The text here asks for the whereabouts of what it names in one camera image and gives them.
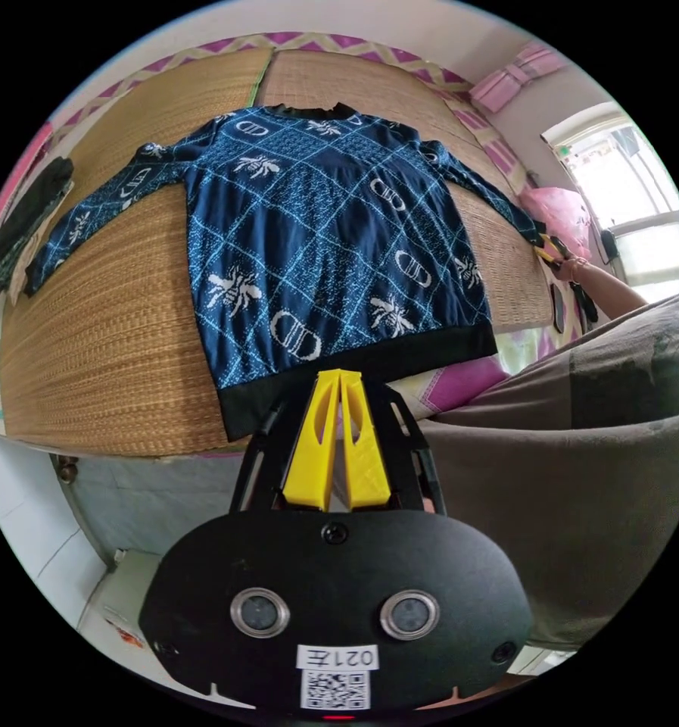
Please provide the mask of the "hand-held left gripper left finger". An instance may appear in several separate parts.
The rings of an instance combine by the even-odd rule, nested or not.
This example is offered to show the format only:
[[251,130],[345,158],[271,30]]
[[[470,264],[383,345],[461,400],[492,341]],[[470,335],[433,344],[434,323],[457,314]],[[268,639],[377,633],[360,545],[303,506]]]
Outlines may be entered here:
[[328,507],[338,428],[340,371],[318,373],[283,485],[291,507]]

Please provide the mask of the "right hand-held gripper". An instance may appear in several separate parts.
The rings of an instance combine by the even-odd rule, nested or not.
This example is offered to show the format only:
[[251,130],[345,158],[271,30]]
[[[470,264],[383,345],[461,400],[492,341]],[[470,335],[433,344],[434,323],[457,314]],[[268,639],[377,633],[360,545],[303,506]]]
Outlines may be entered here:
[[[568,259],[568,249],[558,237],[540,237],[537,256],[550,267],[558,268]],[[595,303],[577,283],[550,283],[553,327],[561,336],[582,336],[598,323]]]

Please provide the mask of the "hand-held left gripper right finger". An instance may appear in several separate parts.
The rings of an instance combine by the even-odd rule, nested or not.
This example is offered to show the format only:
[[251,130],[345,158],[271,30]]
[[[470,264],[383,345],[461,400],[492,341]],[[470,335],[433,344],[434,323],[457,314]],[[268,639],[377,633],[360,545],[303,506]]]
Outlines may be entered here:
[[350,507],[385,507],[391,488],[375,424],[358,372],[341,371],[344,469]]

